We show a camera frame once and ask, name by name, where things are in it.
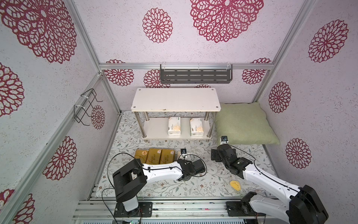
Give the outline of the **white two-tier shelf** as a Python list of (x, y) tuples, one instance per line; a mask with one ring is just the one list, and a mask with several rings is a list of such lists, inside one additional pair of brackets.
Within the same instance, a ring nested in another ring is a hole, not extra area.
[[(132, 102), (140, 127), (141, 136), (148, 140), (206, 140), (212, 137), (214, 116), (221, 110), (218, 95), (214, 88), (138, 88)], [(205, 113), (202, 117), (203, 136), (192, 136), (190, 117), (181, 119), (181, 135), (168, 134), (167, 117), (149, 117), (148, 113)]]

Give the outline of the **green cushion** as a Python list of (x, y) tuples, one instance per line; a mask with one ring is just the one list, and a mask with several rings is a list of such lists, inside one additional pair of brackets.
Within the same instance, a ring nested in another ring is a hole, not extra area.
[(217, 144), (227, 136), (231, 145), (279, 145), (280, 141), (269, 125), (260, 104), (221, 103), (221, 110), (215, 116)]

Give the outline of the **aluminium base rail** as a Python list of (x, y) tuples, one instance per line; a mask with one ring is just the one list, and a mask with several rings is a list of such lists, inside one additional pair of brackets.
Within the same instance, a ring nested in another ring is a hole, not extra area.
[(119, 206), (114, 200), (89, 200), (80, 201), (75, 209), (72, 217), (74, 224), (84, 223), (85, 221), (110, 221), (114, 224), (121, 221), (137, 223), (141, 221), (144, 223), (148, 220), (209, 220), (209, 219), (252, 219), (258, 220), (259, 223), (266, 224), (284, 224), (285, 222), (270, 215), (260, 213), (256, 215), (251, 213), (246, 215), (242, 212), (234, 212), (227, 208), (227, 203), (230, 207), (239, 207), (240, 198), (209, 198), (193, 200), (178, 199), (173, 200), (156, 200), (153, 198), (140, 198), (139, 204), (143, 215), (136, 217), (129, 217), (120, 211)]

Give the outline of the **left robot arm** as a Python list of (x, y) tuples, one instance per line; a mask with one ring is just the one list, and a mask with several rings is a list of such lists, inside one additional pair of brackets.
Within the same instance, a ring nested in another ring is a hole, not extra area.
[(137, 194), (146, 184), (164, 181), (188, 181), (192, 177), (206, 174), (207, 166), (201, 159), (188, 161), (179, 159), (168, 164), (145, 164), (140, 159), (133, 159), (117, 170), (113, 175), (113, 188), (116, 202), (124, 207), (126, 212), (139, 208)]

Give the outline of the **grey slotted wall shelf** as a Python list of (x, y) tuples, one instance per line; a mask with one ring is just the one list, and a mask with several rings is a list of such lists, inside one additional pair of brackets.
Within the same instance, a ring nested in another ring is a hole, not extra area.
[(162, 84), (229, 84), (233, 80), (231, 65), (225, 69), (167, 69), (160, 65)]

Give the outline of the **gold tissue pack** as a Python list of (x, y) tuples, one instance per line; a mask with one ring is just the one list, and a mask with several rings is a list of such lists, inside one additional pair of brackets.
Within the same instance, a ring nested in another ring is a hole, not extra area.
[(135, 159), (140, 159), (141, 163), (145, 163), (148, 157), (148, 150), (137, 149), (135, 152)]
[(175, 151), (171, 149), (162, 149), (159, 164), (170, 164), (175, 160)]
[(160, 163), (162, 150), (157, 148), (150, 148), (146, 159), (146, 164), (158, 165)]

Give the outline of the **gold tissue pack middle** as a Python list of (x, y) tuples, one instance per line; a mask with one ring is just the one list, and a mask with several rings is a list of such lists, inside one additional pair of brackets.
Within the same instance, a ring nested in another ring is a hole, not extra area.
[(160, 163), (162, 150), (157, 148), (150, 148), (146, 159), (146, 164), (158, 165)]

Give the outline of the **floral patterned floor mat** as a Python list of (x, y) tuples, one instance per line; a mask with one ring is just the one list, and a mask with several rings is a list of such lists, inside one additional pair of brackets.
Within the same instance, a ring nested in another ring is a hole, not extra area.
[[(266, 190), (251, 182), (244, 181), (232, 175), (222, 163), (212, 161), (211, 149), (217, 147), (217, 134), (214, 130), (212, 138), (206, 140), (148, 140), (141, 136), (137, 119), (131, 111), (123, 112), (116, 132), (112, 148), (105, 163), (99, 183), (95, 186), (92, 197), (114, 198), (115, 192), (110, 182), (112, 174), (132, 160), (137, 149), (148, 150), (173, 149), (175, 154), (186, 148), (192, 154), (191, 160), (201, 158), (207, 165), (208, 171), (202, 177), (192, 177), (188, 181), (164, 180), (147, 184), (138, 194), (145, 198), (179, 198), (179, 197), (238, 197), (242, 198), (248, 192), (255, 192), (265, 197), (273, 197)], [(230, 181), (239, 181), (241, 191), (230, 186)]]

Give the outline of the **gold tissue pack right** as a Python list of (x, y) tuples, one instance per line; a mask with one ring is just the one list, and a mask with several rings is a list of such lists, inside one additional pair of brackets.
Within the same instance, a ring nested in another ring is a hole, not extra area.
[(159, 164), (170, 164), (175, 160), (175, 151), (171, 149), (162, 149)]

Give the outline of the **gold tissue pack left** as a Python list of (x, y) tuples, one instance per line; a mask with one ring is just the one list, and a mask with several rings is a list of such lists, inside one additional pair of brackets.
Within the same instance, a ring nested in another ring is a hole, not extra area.
[(148, 150), (137, 149), (135, 152), (135, 159), (140, 159), (141, 163), (145, 163), (148, 157)]

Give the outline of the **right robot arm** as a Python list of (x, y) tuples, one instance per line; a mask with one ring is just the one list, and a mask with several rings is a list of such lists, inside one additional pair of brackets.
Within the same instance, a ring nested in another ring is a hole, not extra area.
[(317, 192), (310, 186), (299, 187), (262, 170), (256, 158), (238, 157), (237, 148), (222, 144), (211, 150), (211, 159), (221, 162), (233, 175), (252, 182), (266, 190), (275, 199), (247, 193), (241, 200), (239, 211), (246, 214), (264, 214), (289, 224), (323, 224), (329, 214)]

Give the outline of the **yellow sponge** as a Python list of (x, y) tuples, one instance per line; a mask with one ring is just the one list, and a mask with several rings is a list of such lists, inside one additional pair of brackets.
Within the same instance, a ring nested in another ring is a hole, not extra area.
[(236, 191), (241, 191), (241, 184), (240, 184), (240, 182), (239, 181), (230, 181), (230, 186), (234, 189), (234, 190), (236, 190)]

